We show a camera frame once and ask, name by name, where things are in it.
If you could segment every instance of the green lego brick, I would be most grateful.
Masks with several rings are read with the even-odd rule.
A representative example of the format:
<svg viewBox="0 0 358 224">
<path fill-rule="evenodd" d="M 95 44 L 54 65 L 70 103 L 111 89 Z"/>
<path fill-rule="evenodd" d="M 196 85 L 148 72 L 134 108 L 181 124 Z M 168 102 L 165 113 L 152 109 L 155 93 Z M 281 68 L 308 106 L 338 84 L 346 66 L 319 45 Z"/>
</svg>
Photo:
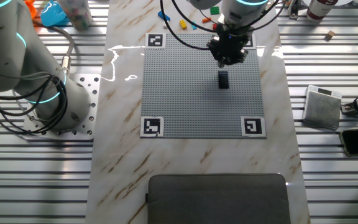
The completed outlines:
<svg viewBox="0 0 358 224">
<path fill-rule="evenodd" d="M 220 12 L 219 12 L 219 7 L 215 6 L 215 7 L 212 7 L 211 9 L 209 9 L 211 11 L 211 15 L 219 15 Z"/>
</svg>

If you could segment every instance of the small black block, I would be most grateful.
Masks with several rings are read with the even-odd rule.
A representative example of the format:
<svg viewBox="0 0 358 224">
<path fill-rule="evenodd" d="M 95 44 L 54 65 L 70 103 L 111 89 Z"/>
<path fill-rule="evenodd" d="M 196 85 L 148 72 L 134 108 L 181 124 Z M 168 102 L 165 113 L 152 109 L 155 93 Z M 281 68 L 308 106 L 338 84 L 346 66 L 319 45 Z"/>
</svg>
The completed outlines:
<svg viewBox="0 0 358 224">
<path fill-rule="evenodd" d="M 218 71 L 218 80 L 220 89 L 229 88 L 229 73 L 227 71 Z"/>
</svg>

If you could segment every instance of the white bottle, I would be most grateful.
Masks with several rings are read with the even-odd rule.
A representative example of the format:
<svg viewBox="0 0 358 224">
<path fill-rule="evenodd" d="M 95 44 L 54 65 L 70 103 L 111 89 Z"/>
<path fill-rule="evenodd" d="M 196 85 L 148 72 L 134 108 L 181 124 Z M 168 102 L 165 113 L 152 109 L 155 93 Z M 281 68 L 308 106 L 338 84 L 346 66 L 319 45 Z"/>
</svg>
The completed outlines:
<svg viewBox="0 0 358 224">
<path fill-rule="evenodd" d="M 313 22 L 321 21 L 338 0 L 311 0 L 306 17 Z"/>
</svg>

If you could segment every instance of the gray cushion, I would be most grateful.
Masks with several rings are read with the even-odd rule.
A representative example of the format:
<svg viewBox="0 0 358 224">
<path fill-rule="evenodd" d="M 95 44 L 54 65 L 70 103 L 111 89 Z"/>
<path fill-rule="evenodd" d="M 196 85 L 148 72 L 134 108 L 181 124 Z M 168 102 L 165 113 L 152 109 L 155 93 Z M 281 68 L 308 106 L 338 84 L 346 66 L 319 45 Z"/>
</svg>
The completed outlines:
<svg viewBox="0 0 358 224">
<path fill-rule="evenodd" d="M 148 224 L 290 224 L 280 174 L 155 175 Z"/>
</svg>

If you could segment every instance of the blue lego brick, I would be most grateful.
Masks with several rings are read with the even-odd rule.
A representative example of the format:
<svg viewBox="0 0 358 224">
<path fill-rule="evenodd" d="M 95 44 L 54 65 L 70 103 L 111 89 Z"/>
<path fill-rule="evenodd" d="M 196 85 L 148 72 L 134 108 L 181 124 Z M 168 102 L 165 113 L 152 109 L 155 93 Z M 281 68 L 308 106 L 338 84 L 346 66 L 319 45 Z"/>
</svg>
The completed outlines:
<svg viewBox="0 0 358 224">
<path fill-rule="evenodd" d="M 191 28 L 193 28 L 193 30 L 197 29 L 196 26 L 194 26 L 193 24 L 190 24 L 191 25 Z"/>
<path fill-rule="evenodd" d="M 161 19 L 164 19 L 164 17 L 162 16 L 162 12 L 161 12 L 161 11 L 158 13 L 158 16 L 159 16 Z M 165 15 L 165 18 L 167 19 L 167 21 L 171 21 L 171 18 L 169 18 L 169 16 Z"/>
</svg>

